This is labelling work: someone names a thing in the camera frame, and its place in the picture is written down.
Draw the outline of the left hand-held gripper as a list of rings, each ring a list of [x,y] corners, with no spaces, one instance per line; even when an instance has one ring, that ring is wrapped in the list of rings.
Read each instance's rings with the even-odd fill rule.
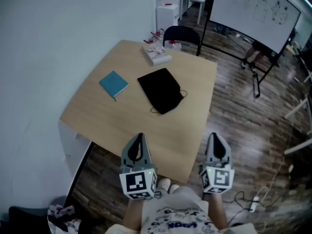
[[[121,174],[123,193],[131,200],[154,197],[156,190],[156,166],[151,162],[151,153],[145,134],[134,136],[122,151]],[[144,166],[131,166],[140,163]]]

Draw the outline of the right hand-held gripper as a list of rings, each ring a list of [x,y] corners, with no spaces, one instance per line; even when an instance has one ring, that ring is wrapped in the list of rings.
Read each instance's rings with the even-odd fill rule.
[[[223,194],[232,188],[234,170],[213,167],[231,162],[231,148],[227,141],[217,133],[211,133],[206,147],[208,166],[199,173],[205,194]]]

